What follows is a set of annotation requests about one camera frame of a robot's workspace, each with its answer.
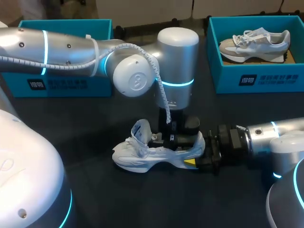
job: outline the white cable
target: white cable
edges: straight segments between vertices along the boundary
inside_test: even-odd
[[[98,47],[98,44],[97,44],[96,40],[93,39],[91,37],[91,35],[86,35],[85,38],[92,40],[93,44],[94,44],[94,49],[95,49],[95,66],[94,66],[94,69],[93,69],[92,74],[90,76],[90,77],[94,77],[95,74],[96,74],[96,72],[97,72],[98,64],[99,64],[99,47]]]
[[[110,53],[112,53],[112,52],[114,52],[118,49],[122,49],[122,48],[133,48],[133,49],[138,50],[140,52],[140,54],[142,54],[143,57],[148,61],[149,65],[153,68],[153,70],[156,74],[158,87],[160,89],[161,97],[162,97],[164,107],[165,107],[165,110],[166,110],[166,115],[167,115],[166,123],[167,124],[171,123],[170,108],[169,108],[168,100],[167,100],[167,97],[166,97],[166,94],[165,94],[165,91],[164,91],[164,88],[163,88],[163,85],[162,85],[161,76],[158,72],[158,69],[157,69],[155,63],[153,62],[153,60],[151,59],[151,57],[148,55],[147,52],[145,52],[141,47],[139,47],[135,44],[124,43],[124,44],[117,45],[117,46],[111,48],[110,50],[106,51],[102,55],[100,55],[99,60],[103,59],[104,57],[106,57]],[[96,60],[94,59],[94,60],[92,60],[88,63],[85,63],[85,64],[65,66],[65,65],[43,64],[43,63],[39,63],[39,62],[33,62],[33,61],[24,60],[24,59],[11,58],[11,57],[5,57],[5,56],[0,56],[0,61],[1,62],[9,62],[9,63],[16,63],[16,64],[21,64],[21,65],[26,65],[26,66],[30,66],[30,67],[53,69],[53,70],[80,70],[80,69],[88,68],[91,65],[95,64],[95,62],[96,62]]]

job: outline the circular logo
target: circular logo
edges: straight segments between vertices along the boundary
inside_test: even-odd
[[[129,87],[132,90],[141,90],[147,84],[147,76],[143,73],[135,73],[129,79]]]

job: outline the white backdrop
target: white backdrop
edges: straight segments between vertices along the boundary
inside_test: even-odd
[[[195,0],[193,18],[250,15],[262,11],[273,13],[278,12],[281,3],[282,0]]]
[[[113,27],[131,27],[191,17],[192,0],[96,0],[98,16]]]

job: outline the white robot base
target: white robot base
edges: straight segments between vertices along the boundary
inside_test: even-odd
[[[75,227],[61,158],[41,135],[0,110],[0,226]]]

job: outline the cable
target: cable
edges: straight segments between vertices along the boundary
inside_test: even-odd
[[[167,97],[166,97],[166,94],[165,94],[165,91],[164,91],[164,88],[163,88],[163,85],[162,85],[161,76],[159,74],[159,71],[158,71],[155,63],[153,62],[153,60],[151,59],[151,57],[149,56],[149,54],[147,52],[145,52],[141,47],[139,47],[135,44],[124,43],[124,44],[117,45],[117,46],[109,49],[105,53],[101,54],[99,56],[99,60],[103,59],[104,57],[106,57],[110,53],[112,53],[112,52],[114,52],[118,49],[122,49],[122,48],[132,48],[132,49],[138,50],[140,52],[140,54],[142,54],[143,57],[148,61],[149,65],[153,68],[153,70],[156,74],[157,83],[158,83],[158,86],[159,86],[159,89],[160,89],[160,92],[161,92],[161,97],[162,97],[164,107],[165,107],[165,110],[166,110],[166,115],[167,115],[166,123],[167,124],[171,123],[170,108],[169,108],[168,100],[167,100]],[[95,64],[96,60],[94,59],[94,60],[92,60],[88,63],[85,63],[85,64],[69,65],[69,66],[43,64],[43,63],[39,63],[39,62],[33,62],[33,61],[24,60],[24,59],[11,58],[11,57],[5,57],[5,56],[0,56],[0,61],[1,62],[16,63],[16,64],[20,64],[20,65],[26,65],[26,66],[30,66],[30,67],[53,69],[53,70],[81,70],[81,69],[88,68],[91,65]]]

